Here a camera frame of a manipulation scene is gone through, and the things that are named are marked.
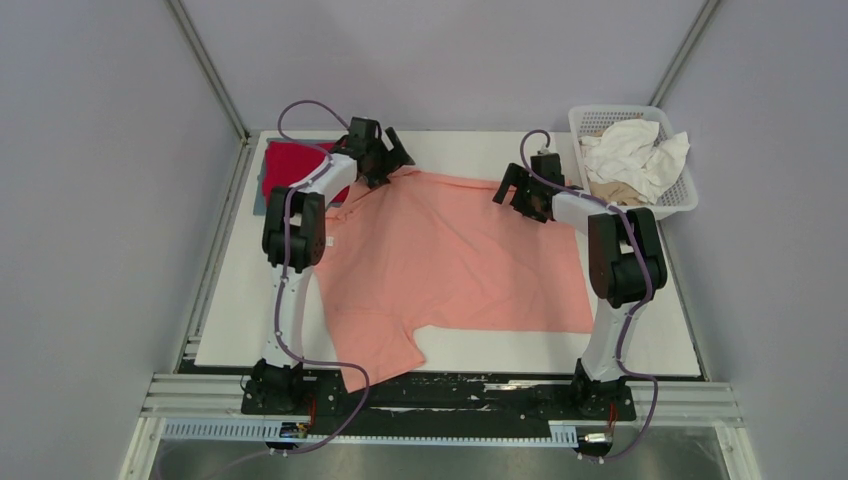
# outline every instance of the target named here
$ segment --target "red wire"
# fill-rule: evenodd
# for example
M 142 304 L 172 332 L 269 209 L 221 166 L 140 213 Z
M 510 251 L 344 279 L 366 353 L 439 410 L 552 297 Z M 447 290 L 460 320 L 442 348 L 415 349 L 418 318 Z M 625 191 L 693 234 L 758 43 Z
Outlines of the red wire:
M 610 419 L 609 425 L 607 428 L 610 429 L 610 433 L 615 432 L 615 422 L 618 421 L 618 409 L 615 407 L 614 403 L 610 403 Z

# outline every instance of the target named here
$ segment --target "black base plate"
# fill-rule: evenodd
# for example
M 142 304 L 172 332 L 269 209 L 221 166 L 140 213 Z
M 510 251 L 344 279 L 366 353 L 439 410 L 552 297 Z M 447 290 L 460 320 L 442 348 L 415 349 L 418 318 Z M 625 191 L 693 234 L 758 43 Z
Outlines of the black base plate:
M 307 415 L 314 397 L 316 421 L 310 433 L 326 435 L 335 431 L 362 398 L 362 391 L 347 393 L 338 370 L 305 370 L 303 378 L 305 395 L 291 414 Z M 510 380 L 548 382 L 514 390 L 486 388 L 487 384 L 506 385 Z M 569 375 L 410 372 L 371 387 L 365 408 L 348 425 L 345 434 L 547 438 L 549 420 L 606 421 L 609 405 L 583 412 L 570 406 L 570 380 Z M 379 407 L 412 410 L 398 412 Z M 635 420 L 629 389 L 616 408 L 619 421 Z M 281 414 L 247 397 L 243 398 L 242 413 Z

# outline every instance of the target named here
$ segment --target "floor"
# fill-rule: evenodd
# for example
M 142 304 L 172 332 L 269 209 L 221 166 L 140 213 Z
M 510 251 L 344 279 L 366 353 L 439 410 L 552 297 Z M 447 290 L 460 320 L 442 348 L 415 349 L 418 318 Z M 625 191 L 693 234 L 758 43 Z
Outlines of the floor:
M 619 448 L 634 429 L 619 428 Z M 303 457 L 262 457 L 210 477 L 240 456 L 263 450 L 245 442 L 186 441 L 160 447 L 161 478 L 153 480 L 424 479 L 729 479 L 712 428 L 654 428 L 623 460 L 606 465 L 579 461 L 571 451 L 551 448 L 403 447 L 328 445 Z

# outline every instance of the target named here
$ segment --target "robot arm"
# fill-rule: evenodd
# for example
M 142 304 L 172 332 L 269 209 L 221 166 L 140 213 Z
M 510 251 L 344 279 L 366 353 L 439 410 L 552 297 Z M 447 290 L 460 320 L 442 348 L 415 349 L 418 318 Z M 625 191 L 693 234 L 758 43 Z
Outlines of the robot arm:
M 381 138 L 378 122 L 354 117 L 348 133 L 331 149 L 330 158 L 313 170 L 305 183 L 292 187 L 276 187 L 271 191 L 262 250 L 268 255 L 273 269 L 271 283 L 274 291 L 285 281 L 285 301 L 281 303 L 279 318 L 268 324 L 268 336 L 262 352 L 265 364 L 275 367 L 294 366 L 297 361 L 286 354 L 276 341 L 281 335 L 297 356 L 303 356 L 302 325 L 306 306 L 306 291 L 313 267 L 324 254 L 326 233 L 324 213 L 327 198 L 334 198 L 344 188 L 362 178 L 369 188 L 389 183 L 388 176 L 403 165 L 414 162 L 406 153 L 394 129 L 387 128 L 386 136 L 392 143 L 389 150 Z M 290 209 L 286 198 L 291 190 Z M 285 236 L 285 219 L 290 219 L 288 239 Z M 285 261 L 285 242 L 289 241 L 290 259 Z
M 559 155 L 543 150 L 531 157 L 530 163 L 534 173 L 564 186 Z M 622 248 L 622 242 L 627 241 L 622 220 L 596 203 L 543 184 L 517 164 L 507 168 L 494 201 L 503 203 L 510 187 L 515 187 L 510 205 L 522 215 L 543 223 L 548 220 L 568 223 L 589 239 L 589 278 L 601 301 L 589 345 L 575 368 L 574 390 L 579 398 L 573 400 L 587 405 L 598 402 L 597 406 L 602 407 L 609 403 L 609 396 L 599 395 L 600 391 L 619 395 L 624 388 L 625 373 L 617 361 L 617 352 L 623 361 L 633 329 L 628 329 L 623 338 L 621 334 L 628 312 L 645 297 L 647 289 L 632 246 L 629 251 Z M 653 213 L 647 208 L 631 209 L 627 219 L 639 242 L 655 292 L 665 286 L 668 273 Z M 644 308 L 645 305 L 633 312 L 632 322 L 638 320 Z

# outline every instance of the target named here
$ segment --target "beige cloth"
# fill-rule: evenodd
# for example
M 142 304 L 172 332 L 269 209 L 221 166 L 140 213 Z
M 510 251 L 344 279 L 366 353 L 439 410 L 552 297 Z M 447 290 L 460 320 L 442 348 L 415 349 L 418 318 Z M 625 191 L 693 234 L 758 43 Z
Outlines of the beige cloth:
M 624 182 L 596 183 L 590 180 L 589 192 L 608 203 L 616 203 L 628 207 L 645 204 L 641 200 L 639 192 Z

